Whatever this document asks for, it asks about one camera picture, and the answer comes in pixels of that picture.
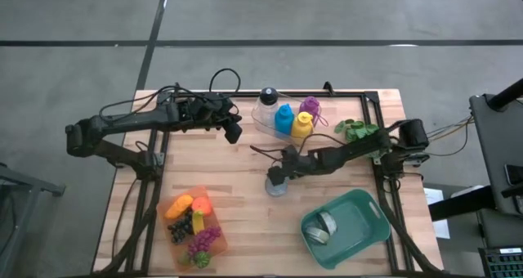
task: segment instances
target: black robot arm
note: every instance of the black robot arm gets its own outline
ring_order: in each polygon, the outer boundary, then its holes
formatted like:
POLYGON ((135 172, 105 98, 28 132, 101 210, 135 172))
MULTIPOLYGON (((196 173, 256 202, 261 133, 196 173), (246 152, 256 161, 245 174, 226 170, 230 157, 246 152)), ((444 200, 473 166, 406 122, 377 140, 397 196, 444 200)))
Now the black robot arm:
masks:
POLYGON ((374 151, 385 154, 380 160, 386 177, 399 176, 403 164, 412 158, 421 163, 428 155, 420 155, 428 146, 428 138, 419 119, 398 121, 389 128, 381 128, 373 134, 339 147, 323 147, 309 150, 300 155, 292 145, 281 150, 281 166, 269 168, 267 176, 273 186, 283 184, 285 179, 293 180, 306 175, 330 174, 341 168, 345 162, 374 151), (391 137, 390 132, 399 128, 400 137, 391 137))
POLYGON ((146 112, 131 112, 111 116, 95 115, 65 127, 67 153, 77 157, 98 155, 117 166, 126 164, 140 180, 151 180, 158 174, 161 156, 148 150, 132 151, 103 140, 110 134, 157 129, 162 132, 187 131, 211 128, 226 131, 225 137, 234 144, 242 132, 237 124, 242 118, 232 114, 235 107, 228 96, 205 92, 191 98, 179 98, 177 91, 160 91, 156 107, 146 112))

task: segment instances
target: table leg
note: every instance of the table leg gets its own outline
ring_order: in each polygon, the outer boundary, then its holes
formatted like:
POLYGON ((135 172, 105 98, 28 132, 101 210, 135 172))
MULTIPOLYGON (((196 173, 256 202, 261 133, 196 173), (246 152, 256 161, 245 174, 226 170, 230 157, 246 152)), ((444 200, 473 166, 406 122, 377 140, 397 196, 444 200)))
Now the table leg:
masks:
POLYGON ((496 204, 492 196, 492 189, 490 186, 485 186, 464 195, 431 204, 428 209, 431 212, 432 221, 435 222, 480 209, 496 209, 496 204))

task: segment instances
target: toy fruit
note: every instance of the toy fruit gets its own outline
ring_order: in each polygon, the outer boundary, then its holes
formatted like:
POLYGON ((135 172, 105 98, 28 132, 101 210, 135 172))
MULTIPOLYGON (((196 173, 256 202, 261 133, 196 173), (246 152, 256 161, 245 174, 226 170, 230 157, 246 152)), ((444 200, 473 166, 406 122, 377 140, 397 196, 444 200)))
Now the toy fruit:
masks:
POLYGON ((203 213, 202 211, 194 211, 193 212, 193 232, 194 234, 198 234, 200 231, 203 231, 205 229, 205 226, 203 225, 203 213))
POLYGON ((194 236, 192 242, 187 247, 189 256, 194 257, 198 252, 208 252, 211 249, 211 243, 221 236, 219 226, 210 226, 205 228, 194 236))
POLYGON ((194 235, 193 210, 188 208, 184 213, 184 217, 179 217, 174 224, 168 225, 167 229, 171 231, 171 241, 174 244, 182 243, 186 235, 194 235))
POLYGON ((165 212, 165 218, 175 219, 180 217, 192 203, 193 198, 190 195, 180 196, 177 200, 175 200, 174 204, 171 205, 167 212, 165 212))
POLYGON ((204 216, 208 216, 212 213, 211 201, 207 197, 195 198, 191 207, 194 212, 201 211, 204 216))
POLYGON ((189 265, 190 264, 190 255, 188 252, 184 252, 181 254, 180 257, 178 257, 178 262, 181 264, 181 265, 189 265))
POLYGON ((197 252, 194 255, 194 263, 199 269, 203 269, 211 262, 211 255, 204 251, 197 252))

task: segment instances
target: butcher block tabletop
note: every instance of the butcher block tabletop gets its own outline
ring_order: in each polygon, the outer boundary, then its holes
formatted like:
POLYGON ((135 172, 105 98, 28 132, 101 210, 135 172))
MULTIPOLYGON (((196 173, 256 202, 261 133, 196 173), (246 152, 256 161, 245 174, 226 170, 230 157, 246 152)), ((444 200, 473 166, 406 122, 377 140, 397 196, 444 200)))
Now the butcher block tabletop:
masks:
MULTIPOLYGON (((400 92, 397 89, 374 90, 379 94, 382 116, 386 126, 396 120, 405 119, 400 92)), ((136 98, 154 91, 138 91, 136 98)), ((288 193, 279 198, 265 191, 266 171, 272 159, 249 148, 274 149, 288 143, 255 129, 251 112, 255 98, 233 98, 243 116, 240 127, 244 130, 238 142, 231 145, 224 138, 223 130, 191 130, 187 133, 170 134, 168 153, 160 200, 174 196, 194 186, 205 186, 215 213, 229 245, 220 255, 213 257, 208 267, 194 268, 176 273, 169 252, 170 240, 157 219, 149 275, 219 275, 219 276, 340 276, 340 275, 388 275, 391 274, 384 242, 376 243, 354 257, 341 262, 334 270, 323 269, 308 252, 300 233, 302 217, 330 200, 350 190, 360 188, 369 192, 376 201, 376 185, 370 160, 362 157, 347 162, 335 173, 323 176, 306 176, 289 183, 288 193)), ((145 100, 136 101, 133 109, 145 100)), ((350 97, 319 98, 322 116, 329 126, 318 123, 315 132, 322 132, 342 139, 334 134, 334 126, 341 120, 363 120, 360 99, 350 97)), ((293 106, 299 102, 289 101, 293 106)), ((143 111, 152 110, 155 103, 143 111)), ((147 142, 150 131, 128 132, 124 146, 138 151, 136 141, 147 142)), ((162 140, 159 132, 157 147, 162 140)), ((306 149, 337 144, 324 137, 312 137, 306 149)), ((117 171, 113 190, 101 230, 93 271, 105 267, 111 259, 114 228, 118 221, 123 199, 135 180, 130 168, 117 171)), ((133 187, 119 228, 116 247, 123 245, 132 229, 139 184, 133 187)), ((409 174, 401 180, 400 198, 405 215, 407 231, 428 259, 443 268, 434 228, 427 207, 422 181, 419 176, 409 174)), ((400 241, 392 229, 400 268, 403 265, 400 241)), ((139 242, 135 265, 140 266, 143 247, 139 242)))

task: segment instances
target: green plastic bin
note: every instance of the green plastic bin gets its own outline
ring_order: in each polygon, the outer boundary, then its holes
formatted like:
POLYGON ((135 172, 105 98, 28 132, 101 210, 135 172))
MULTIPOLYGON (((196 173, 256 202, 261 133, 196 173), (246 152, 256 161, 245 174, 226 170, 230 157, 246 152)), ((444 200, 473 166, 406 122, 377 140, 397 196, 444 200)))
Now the green plastic bin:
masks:
POLYGON ((315 260, 325 269, 334 269, 347 258, 371 244, 384 241, 391 225, 372 196, 354 189, 308 213, 302 219, 302 237, 315 260), (321 227, 316 214, 327 211, 337 224, 337 231, 326 245, 317 244, 303 233, 308 226, 321 227))

